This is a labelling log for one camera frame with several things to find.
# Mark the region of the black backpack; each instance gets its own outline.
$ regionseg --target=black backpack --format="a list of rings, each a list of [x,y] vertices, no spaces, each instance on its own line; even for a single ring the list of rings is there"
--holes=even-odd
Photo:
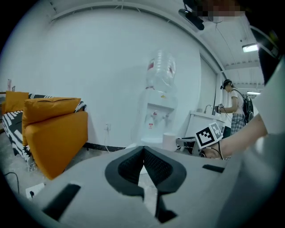
[[[237,89],[233,89],[235,90],[236,92],[238,92],[241,97],[243,98],[244,100],[244,108],[243,108],[243,111],[244,111],[244,120],[246,121],[246,123],[248,123],[249,121],[252,120],[252,118],[254,117],[254,114],[253,114],[253,104],[252,104],[252,100],[251,98],[249,98],[248,96],[243,96],[240,91],[238,91]]]

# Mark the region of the ceiling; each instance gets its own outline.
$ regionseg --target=ceiling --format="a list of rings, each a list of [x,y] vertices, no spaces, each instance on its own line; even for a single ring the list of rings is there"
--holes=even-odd
[[[264,88],[262,71],[259,65],[257,51],[244,53],[243,45],[255,43],[255,38],[248,27],[245,16],[232,18],[214,24],[205,22],[205,29],[199,31],[178,14],[184,8],[183,0],[47,0],[55,10],[53,19],[77,11],[93,10],[96,7],[110,6],[118,10],[123,7],[137,8],[169,18],[179,26],[187,29],[203,42],[212,56],[219,62],[221,72],[233,81],[233,84],[243,93],[261,91]]]

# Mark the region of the patterned throw blanket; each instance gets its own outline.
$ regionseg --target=patterned throw blanket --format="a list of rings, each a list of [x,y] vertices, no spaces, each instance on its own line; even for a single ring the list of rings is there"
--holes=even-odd
[[[38,95],[38,94],[29,94],[29,99],[33,98],[52,98],[52,96]],[[83,101],[80,101],[74,112],[79,110],[85,111],[86,104]],[[8,136],[14,155],[20,154],[28,164],[30,170],[34,169],[35,164],[33,161],[32,154],[30,152],[30,147],[27,145],[23,146],[23,136],[22,136],[22,115],[23,111],[9,112],[3,115],[3,128],[6,135]]]

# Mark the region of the ceiling light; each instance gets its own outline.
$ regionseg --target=ceiling light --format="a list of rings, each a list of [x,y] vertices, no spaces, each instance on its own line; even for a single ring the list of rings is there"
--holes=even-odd
[[[258,92],[248,92],[248,94],[251,94],[251,95],[259,95],[260,93],[258,93]]]
[[[258,50],[257,44],[245,45],[242,46],[244,52],[253,52]]]

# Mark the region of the white sleeve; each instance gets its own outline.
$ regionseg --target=white sleeve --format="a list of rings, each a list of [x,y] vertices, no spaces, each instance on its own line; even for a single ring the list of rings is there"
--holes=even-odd
[[[237,92],[236,92],[235,90],[233,90],[233,91],[231,92],[231,97],[237,98]]]
[[[253,103],[269,134],[285,132],[285,57]]]

